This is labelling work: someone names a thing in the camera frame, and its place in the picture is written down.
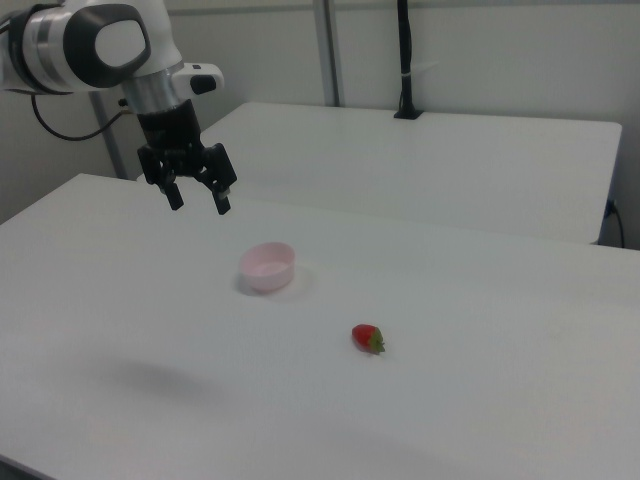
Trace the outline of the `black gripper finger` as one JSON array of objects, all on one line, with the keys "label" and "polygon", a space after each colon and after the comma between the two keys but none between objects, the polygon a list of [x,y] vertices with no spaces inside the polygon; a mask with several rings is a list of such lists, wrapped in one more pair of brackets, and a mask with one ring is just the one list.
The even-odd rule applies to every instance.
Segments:
[{"label": "black gripper finger", "polygon": [[137,154],[146,183],[159,188],[173,211],[180,209],[184,201],[175,183],[176,173],[166,152],[144,145],[137,150]]},{"label": "black gripper finger", "polygon": [[194,178],[211,191],[218,213],[225,215],[231,209],[230,187],[237,181],[228,153],[221,143],[216,143],[201,152],[200,160]]}]

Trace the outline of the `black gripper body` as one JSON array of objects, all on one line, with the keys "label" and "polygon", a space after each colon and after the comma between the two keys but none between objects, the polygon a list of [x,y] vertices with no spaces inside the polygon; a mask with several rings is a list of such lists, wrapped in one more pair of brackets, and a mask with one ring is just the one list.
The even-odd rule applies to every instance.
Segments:
[{"label": "black gripper body", "polygon": [[191,100],[163,112],[139,115],[146,144],[138,151],[177,176],[192,176],[203,168],[201,128]]}]

